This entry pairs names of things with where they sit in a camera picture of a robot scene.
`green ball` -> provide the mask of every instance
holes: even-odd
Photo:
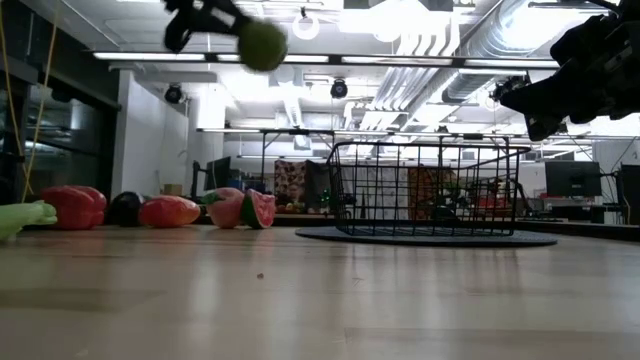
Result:
[[[287,55],[287,36],[270,22],[250,22],[239,31],[238,54],[251,70],[273,71]]]

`security camera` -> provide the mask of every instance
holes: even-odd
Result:
[[[347,96],[349,92],[349,88],[347,88],[347,84],[344,82],[344,79],[335,79],[333,81],[333,85],[331,86],[331,97],[334,99],[342,99]]]
[[[169,89],[164,94],[164,99],[169,104],[180,104],[184,100],[184,94],[180,84],[170,84]]]

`ceiling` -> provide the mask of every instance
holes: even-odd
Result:
[[[455,13],[460,23],[460,34],[469,31],[480,21],[482,16],[493,7],[497,0],[476,0],[475,9],[460,10]],[[45,18],[53,19],[56,1],[22,0]],[[272,7],[268,2],[264,6],[258,3],[243,2],[242,9],[254,16],[262,16],[282,26],[288,32],[290,53],[300,54],[395,54],[401,42],[382,42],[372,33],[348,33],[341,31],[340,21],[343,15],[342,0],[325,1],[321,9],[309,6],[308,13],[319,18],[320,31],[313,40],[303,40],[293,33],[292,23],[299,14],[296,6]],[[61,0],[60,27],[95,51],[166,51],[162,45],[162,37],[166,24],[172,16],[165,12],[160,2],[116,1],[116,0]],[[389,14],[380,27],[390,24],[401,24],[403,20]],[[567,22],[565,28],[577,24],[578,21]],[[548,57],[553,38],[563,31],[552,34],[544,43],[530,54],[533,57]],[[185,51],[193,52],[235,52],[235,41],[230,37],[218,35],[194,36]],[[282,99],[274,95],[268,86],[268,76],[246,72],[240,65],[232,64],[143,64],[140,69],[148,72],[208,72],[218,76],[218,82],[227,90],[227,120],[245,121],[247,119],[273,119],[276,114],[284,113]],[[383,67],[348,67],[348,66],[297,66],[307,75],[326,75],[328,79],[345,78],[349,85],[350,97],[333,100],[329,96],[331,82],[304,82],[299,96],[302,113],[326,113],[342,116],[345,106],[351,101],[371,101],[378,92],[385,77],[390,72]],[[532,77],[544,78],[551,73],[537,74]],[[152,84],[158,89],[167,84]],[[198,86],[190,88],[197,93]],[[505,108],[491,109],[487,106],[486,91],[477,91],[469,101],[472,106],[462,106],[453,110],[449,116],[442,117],[443,125],[459,128],[461,132],[477,132],[488,130],[498,124],[520,125],[519,132],[524,132],[522,116]]]

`watermelon slice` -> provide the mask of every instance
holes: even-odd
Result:
[[[276,216],[276,197],[248,190],[242,202],[242,220],[254,229],[266,229]]]

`wire basket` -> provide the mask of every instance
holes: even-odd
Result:
[[[513,235],[520,155],[528,151],[442,138],[338,143],[327,161],[336,227],[353,236]]]

